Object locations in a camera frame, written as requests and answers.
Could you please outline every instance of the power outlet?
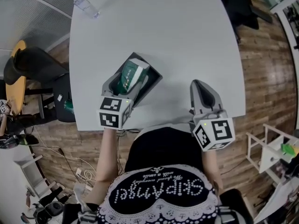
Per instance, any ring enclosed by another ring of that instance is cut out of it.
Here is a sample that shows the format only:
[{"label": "power outlet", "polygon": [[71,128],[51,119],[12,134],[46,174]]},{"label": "power outlet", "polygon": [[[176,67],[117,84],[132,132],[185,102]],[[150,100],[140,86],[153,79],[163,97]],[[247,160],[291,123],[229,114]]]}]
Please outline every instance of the power outlet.
[{"label": "power outlet", "polygon": [[82,169],[81,169],[81,168],[77,168],[76,175],[77,175],[77,176],[80,176],[81,173],[82,173]]}]

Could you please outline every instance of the green object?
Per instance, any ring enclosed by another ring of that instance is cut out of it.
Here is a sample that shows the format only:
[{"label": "green object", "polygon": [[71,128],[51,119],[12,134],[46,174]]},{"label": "green object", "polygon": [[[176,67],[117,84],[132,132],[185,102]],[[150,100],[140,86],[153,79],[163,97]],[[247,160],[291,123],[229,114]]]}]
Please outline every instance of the green object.
[{"label": "green object", "polygon": [[281,151],[286,153],[286,154],[292,155],[293,157],[296,156],[294,148],[290,144],[281,144]]},{"label": "green object", "polygon": [[65,110],[68,110],[69,112],[71,113],[74,113],[74,106],[73,106],[73,102],[71,99],[67,99],[65,102],[64,102],[64,109]]},{"label": "green object", "polygon": [[137,58],[127,60],[117,84],[117,92],[119,94],[126,94],[137,82],[143,82],[149,67],[149,64]]}]

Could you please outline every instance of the white cable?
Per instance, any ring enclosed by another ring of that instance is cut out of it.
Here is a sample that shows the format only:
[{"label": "white cable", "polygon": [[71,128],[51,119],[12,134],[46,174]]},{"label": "white cable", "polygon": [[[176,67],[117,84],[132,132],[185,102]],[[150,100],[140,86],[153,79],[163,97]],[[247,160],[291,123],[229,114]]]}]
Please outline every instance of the white cable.
[{"label": "white cable", "polygon": [[[37,128],[36,128],[35,126],[33,126],[33,127],[36,129],[36,132],[37,132],[37,134],[38,134],[39,139],[41,140],[41,142],[43,143],[43,145],[44,145],[46,148],[52,150],[54,153],[56,153],[56,154],[58,154],[58,155],[60,155],[60,156],[62,156],[62,157],[64,157],[64,158],[66,158],[66,159],[73,159],[73,160],[80,159],[81,161],[87,163],[90,167],[92,167],[92,169],[93,169],[94,172],[96,173],[96,170],[93,168],[93,166],[92,166],[89,162],[87,162],[87,161],[85,161],[85,160],[83,160],[83,159],[81,159],[81,158],[70,158],[70,157],[63,156],[63,155],[60,154],[59,152],[56,152],[56,151],[53,150],[52,148],[50,148],[50,147],[48,147],[47,145],[45,145],[45,143],[43,142],[41,136],[39,135],[39,132],[38,132]],[[94,174],[92,171],[88,170],[88,169],[84,171],[84,176],[80,175],[79,178],[80,178],[80,179],[85,178],[85,180],[84,180],[84,179],[82,179],[82,180],[83,180],[83,181],[86,181],[86,182],[87,182],[87,181],[95,182],[95,174]]]}]

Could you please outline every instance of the open gray box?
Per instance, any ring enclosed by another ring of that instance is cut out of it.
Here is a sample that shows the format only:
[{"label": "open gray box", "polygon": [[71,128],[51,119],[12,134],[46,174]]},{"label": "open gray box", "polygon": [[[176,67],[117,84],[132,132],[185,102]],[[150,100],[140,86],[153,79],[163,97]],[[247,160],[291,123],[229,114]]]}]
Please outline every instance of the open gray box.
[{"label": "open gray box", "polygon": [[[121,65],[121,67],[116,71],[116,73],[118,72],[122,72],[122,69],[123,67],[125,66],[125,63],[127,60],[129,59],[133,59],[133,58],[137,58],[143,62],[146,62],[147,64],[149,64],[146,60],[144,60],[140,55],[138,55],[137,53],[133,52],[126,60],[125,62]],[[147,76],[148,76],[148,80],[146,82],[146,84],[140,89],[138,95],[137,95],[137,98],[136,100],[134,101],[134,104],[133,104],[133,108],[135,108],[139,103],[140,101],[143,100],[143,98],[159,83],[159,81],[163,78],[163,76],[158,72],[156,71],[156,69],[154,67],[151,66],[151,64],[149,64],[149,70],[148,70],[148,73],[147,73]],[[114,87],[117,86],[117,83],[114,83],[114,84],[111,84],[111,88],[112,90],[114,91]]]}]

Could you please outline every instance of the baseboard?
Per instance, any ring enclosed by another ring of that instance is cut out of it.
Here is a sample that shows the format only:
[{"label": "baseboard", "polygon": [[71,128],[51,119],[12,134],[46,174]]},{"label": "baseboard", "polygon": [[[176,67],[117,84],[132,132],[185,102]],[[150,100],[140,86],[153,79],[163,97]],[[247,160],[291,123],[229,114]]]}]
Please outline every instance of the baseboard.
[{"label": "baseboard", "polygon": [[55,48],[56,46],[58,46],[59,44],[63,43],[66,39],[70,38],[70,33],[64,35],[63,37],[61,37],[60,39],[58,39],[56,42],[54,42],[52,45],[50,45],[47,49],[45,49],[46,52],[51,51],[53,48]]}]

